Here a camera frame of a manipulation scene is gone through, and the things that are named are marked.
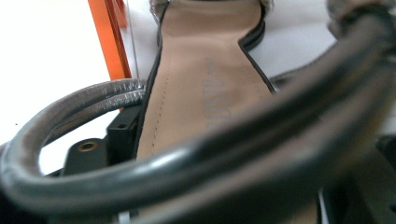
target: tan insole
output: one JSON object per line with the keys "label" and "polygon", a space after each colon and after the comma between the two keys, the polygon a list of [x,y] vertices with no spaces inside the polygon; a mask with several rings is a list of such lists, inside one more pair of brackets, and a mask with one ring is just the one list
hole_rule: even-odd
{"label": "tan insole", "polygon": [[258,0],[174,0],[137,158],[190,139],[270,97],[238,41],[260,22]]}

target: sandal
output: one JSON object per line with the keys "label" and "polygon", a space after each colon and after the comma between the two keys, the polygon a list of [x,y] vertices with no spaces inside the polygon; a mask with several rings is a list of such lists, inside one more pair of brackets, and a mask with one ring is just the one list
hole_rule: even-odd
{"label": "sandal", "polygon": [[[370,155],[394,98],[396,32],[389,9],[369,4],[332,15],[341,31],[337,44],[280,76],[276,84],[289,83],[271,95],[273,85],[241,50],[262,36],[258,1],[171,2],[162,20],[163,51],[147,87],[117,80],[49,105],[5,146],[4,193],[49,217],[111,216],[160,203],[160,211],[136,223],[284,220]],[[59,179],[40,176],[36,159],[45,144],[143,99],[141,159]]]}

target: white surface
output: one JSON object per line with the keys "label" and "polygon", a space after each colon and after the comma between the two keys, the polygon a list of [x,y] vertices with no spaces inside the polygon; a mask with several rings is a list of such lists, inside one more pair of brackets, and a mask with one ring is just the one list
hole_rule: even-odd
{"label": "white surface", "polygon": [[[157,55],[157,23],[149,13],[149,0],[129,0],[130,26],[133,30],[136,62],[131,63],[131,71],[147,79]],[[132,41],[124,41],[128,46]],[[132,50],[127,51],[129,58],[134,57]]]}
{"label": "white surface", "polygon": [[[0,143],[50,103],[109,80],[86,0],[3,1],[0,27]],[[103,137],[112,117],[46,147],[42,171],[62,167],[66,150],[75,142]]]}
{"label": "white surface", "polygon": [[324,0],[276,0],[264,40],[250,55],[268,77],[302,66],[334,42],[328,21]]}

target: leather insole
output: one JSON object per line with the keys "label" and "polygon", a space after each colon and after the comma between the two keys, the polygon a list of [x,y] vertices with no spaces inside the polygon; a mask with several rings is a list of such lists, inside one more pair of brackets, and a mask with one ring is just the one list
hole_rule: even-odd
{"label": "leather insole", "polygon": [[170,3],[138,159],[227,122],[271,96],[238,44],[261,18],[258,0]]}

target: orange metal frame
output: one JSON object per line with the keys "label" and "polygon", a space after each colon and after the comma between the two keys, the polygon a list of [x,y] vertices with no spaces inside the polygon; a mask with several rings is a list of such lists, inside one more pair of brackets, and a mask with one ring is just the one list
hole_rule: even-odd
{"label": "orange metal frame", "polygon": [[122,0],[88,0],[110,79],[131,77],[120,28],[127,27]]}

